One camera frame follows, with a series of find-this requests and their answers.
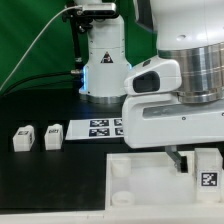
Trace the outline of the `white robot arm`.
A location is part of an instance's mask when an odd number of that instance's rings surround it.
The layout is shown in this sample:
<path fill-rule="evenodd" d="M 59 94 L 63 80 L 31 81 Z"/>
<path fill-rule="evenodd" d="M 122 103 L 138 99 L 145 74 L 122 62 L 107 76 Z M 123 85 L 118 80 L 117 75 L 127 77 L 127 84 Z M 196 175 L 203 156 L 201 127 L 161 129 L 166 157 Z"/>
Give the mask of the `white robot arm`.
<path fill-rule="evenodd" d="M 136 19 L 157 34 L 157 55 L 124 80 L 124 140 L 163 146 L 224 141 L 224 0 L 134 0 Z"/>

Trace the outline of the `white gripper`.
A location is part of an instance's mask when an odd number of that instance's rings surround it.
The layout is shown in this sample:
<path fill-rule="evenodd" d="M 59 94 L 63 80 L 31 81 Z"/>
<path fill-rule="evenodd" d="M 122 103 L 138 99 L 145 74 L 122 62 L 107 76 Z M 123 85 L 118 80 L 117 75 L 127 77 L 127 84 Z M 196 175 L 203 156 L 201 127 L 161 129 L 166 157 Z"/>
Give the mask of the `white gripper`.
<path fill-rule="evenodd" d="M 171 94 L 128 96 L 122 108 L 124 140 L 131 148 L 166 146 L 181 170 L 176 146 L 224 141 L 224 99 L 181 104 Z"/>

